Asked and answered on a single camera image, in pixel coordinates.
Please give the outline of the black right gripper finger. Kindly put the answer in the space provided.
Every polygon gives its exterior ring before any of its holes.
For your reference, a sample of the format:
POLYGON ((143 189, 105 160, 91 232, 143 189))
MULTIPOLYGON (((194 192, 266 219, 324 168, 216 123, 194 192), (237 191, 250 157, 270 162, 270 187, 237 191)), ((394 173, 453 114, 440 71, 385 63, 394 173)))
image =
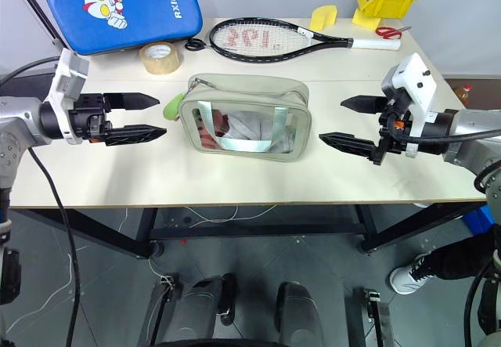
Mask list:
POLYGON ((361 157, 378 157, 380 152, 374 142, 356 138, 352 134, 330 132, 319 134, 319 138, 328 146, 346 154, 361 157))
POLYGON ((387 106, 387 98, 384 96, 353 96, 343 100, 341 106, 358 113, 380 114, 387 106))

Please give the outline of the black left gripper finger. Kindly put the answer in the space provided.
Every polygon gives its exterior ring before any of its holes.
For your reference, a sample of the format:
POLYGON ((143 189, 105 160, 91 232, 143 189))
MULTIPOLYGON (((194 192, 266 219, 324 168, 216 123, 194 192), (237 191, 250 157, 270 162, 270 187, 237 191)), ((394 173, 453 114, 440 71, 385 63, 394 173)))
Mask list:
POLYGON ((165 128, 151 125, 126 125, 123 128, 107 129, 103 142, 107 146, 120 146, 153 141, 167 132, 165 128))
POLYGON ((160 104, 160 101, 141 92, 109 92, 103 98, 106 110, 145 110, 160 104))

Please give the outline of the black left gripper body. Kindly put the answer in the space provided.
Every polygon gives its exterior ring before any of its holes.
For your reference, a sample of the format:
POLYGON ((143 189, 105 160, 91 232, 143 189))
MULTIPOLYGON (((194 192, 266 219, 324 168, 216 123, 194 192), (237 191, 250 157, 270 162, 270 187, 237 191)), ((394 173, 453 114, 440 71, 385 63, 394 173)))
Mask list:
POLYGON ((103 94, 81 94, 68 111, 74 134, 90 143, 108 143, 112 124, 106 119, 110 105, 103 94))

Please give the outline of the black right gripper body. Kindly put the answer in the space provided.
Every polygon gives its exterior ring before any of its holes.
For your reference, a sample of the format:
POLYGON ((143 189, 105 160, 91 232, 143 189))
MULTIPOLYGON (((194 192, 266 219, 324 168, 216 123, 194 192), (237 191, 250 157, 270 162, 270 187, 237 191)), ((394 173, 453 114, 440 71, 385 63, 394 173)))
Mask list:
POLYGON ((386 154, 401 154, 405 151, 407 143, 401 140, 401 136, 410 132, 411 104, 409 96, 394 96, 391 99, 376 97, 376 112, 380 113, 380 140, 371 153, 371 161, 374 164, 381 165, 386 154))

